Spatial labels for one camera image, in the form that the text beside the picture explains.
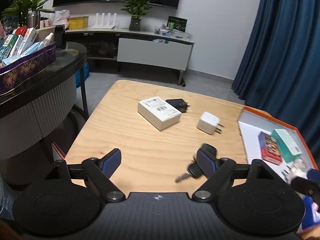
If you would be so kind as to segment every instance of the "gray floor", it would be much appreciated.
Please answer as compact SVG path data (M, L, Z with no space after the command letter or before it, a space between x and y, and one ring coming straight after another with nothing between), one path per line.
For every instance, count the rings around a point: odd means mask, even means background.
M116 62L100 61L90 62L90 71L85 82L89 114L119 79L172 87L244 104L231 89L232 80L194 70L185 73L186 87L178 86L177 77L172 70L162 67L123 63L118 72ZM76 104L82 107L80 88L77 89Z

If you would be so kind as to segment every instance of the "white box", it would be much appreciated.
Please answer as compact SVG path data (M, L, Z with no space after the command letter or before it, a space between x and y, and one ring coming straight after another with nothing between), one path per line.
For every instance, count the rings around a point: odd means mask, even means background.
M16 60L20 59L21 56L19 55L14 55L12 57L8 57L8 58L5 58L3 61L2 61L2 67L5 67L13 62L15 62Z
M17 55L18 49L19 49L22 41L23 41L23 36L22 36L22 35L19 35L16 43L14 44L13 48L11 49L11 52L10 52L10 54L9 54L9 57L12 57L12 56L14 56L14 55Z
M23 52L26 51L33 42L35 41L36 37L38 35L38 31L35 28L29 28L27 30L26 35L23 37L22 43L18 49L17 55L21 55Z
M203 112L201 115L197 128L201 131L204 131L210 135L216 132L217 126L220 122L220 119L213 114L208 112Z
M138 103L138 113L159 131L179 122L181 112L160 97L149 98Z

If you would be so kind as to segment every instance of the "teal box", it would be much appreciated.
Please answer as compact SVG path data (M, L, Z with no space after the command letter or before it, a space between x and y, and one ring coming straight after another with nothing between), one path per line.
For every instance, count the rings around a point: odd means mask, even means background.
M274 129L272 137L276 138L282 158L286 163L293 162L302 151L285 129Z

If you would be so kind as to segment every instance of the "light wood surface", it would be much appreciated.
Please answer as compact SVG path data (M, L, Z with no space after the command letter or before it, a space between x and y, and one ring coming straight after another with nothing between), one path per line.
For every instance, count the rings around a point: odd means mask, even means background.
M158 131L138 112L138 102L159 96L183 98L190 108L180 122ZM218 150L218 158L229 157L246 163L237 119L243 106L233 102L168 87L119 80L91 114L70 148L68 164L89 157L101 158L113 148L122 152L122 163L111 181L127 196L130 192L188 192L201 186L206 178L174 179L186 171L202 143ZM209 135L197 129L201 114L207 111L220 118L223 133Z

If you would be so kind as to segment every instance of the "white drawer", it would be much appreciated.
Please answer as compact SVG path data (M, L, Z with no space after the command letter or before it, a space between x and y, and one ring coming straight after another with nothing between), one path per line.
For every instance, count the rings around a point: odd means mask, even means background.
M185 70L191 49L192 45L174 41L159 43L120 38L117 61Z

